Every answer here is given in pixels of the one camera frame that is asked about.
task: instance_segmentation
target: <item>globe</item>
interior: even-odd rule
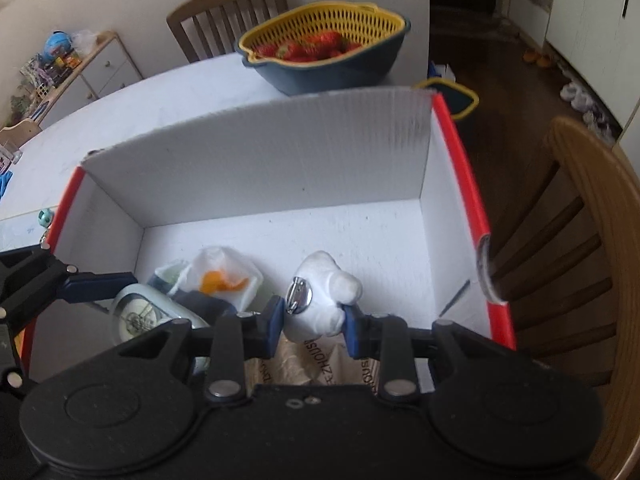
[[[44,44],[42,59],[46,63],[51,63],[58,56],[64,56],[71,51],[71,38],[65,32],[57,30]]]

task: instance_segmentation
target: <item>plastic bag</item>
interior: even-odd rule
[[[87,57],[95,48],[98,35],[90,30],[79,30],[71,35],[71,46],[81,58]]]
[[[248,258],[230,248],[208,247],[181,270],[169,296],[178,290],[199,290],[228,301],[242,312],[248,309],[261,285],[262,273]]]

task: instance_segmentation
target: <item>drawer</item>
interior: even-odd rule
[[[126,61],[127,56],[122,46],[117,40],[113,40],[82,70],[82,76],[94,92],[99,94]]]
[[[71,115],[76,110],[95,101],[94,94],[86,85],[82,76],[74,79],[66,88],[46,115],[42,118],[40,127],[44,130],[60,119]]]
[[[123,66],[121,66],[115,75],[110,79],[110,81],[104,86],[98,97],[105,97],[109,94],[113,94],[118,90],[122,90],[123,88],[133,85],[133,83],[137,83],[140,81],[140,76],[136,69],[133,68],[133,65],[127,61]]]

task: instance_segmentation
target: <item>yellow container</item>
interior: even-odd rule
[[[375,4],[327,1],[297,7],[276,16],[246,32],[238,41],[238,51],[246,54],[249,63],[264,62],[253,49],[262,44],[279,44],[285,40],[301,40],[309,34],[323,30],[336,30],[351,41],[361,43],[363,48],[397,36],[404,36],[410,24],[408,20],[380,9]],[[321,66],[356,56],[361,49],[352,50],[339,58],[323,59],[305,63],[305,66]],[[269,61],[284,66],[300,66],[299,63],[269,58]]]
[[[420,81],[414,88],[431,88],[440,92],[449,107],[451,118],[456,122],[466,118],[480,104],[480,98],[473,90],[441,77]]]

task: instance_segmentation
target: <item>yellow basket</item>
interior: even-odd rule
[[[253,49],[256,46],[285,40],[300,40],[322,30],[336,30],[351,41],[361,43],[364,48],[404,36],[410,23],[407,19],[380,9],[375,4],[359,4],[351,2],[315,2],[297,7],[289,12],[272,18],[246,32],[238,41],[238,52],[244,54],[249,64],[264,62],[257,57]],[[305,63],[305,66],[321,66],[345,58],[357,56],[363,49],[352,50],[339,58],[324,59]],[[284,66],[300,66],[299,63],[268,58]]]

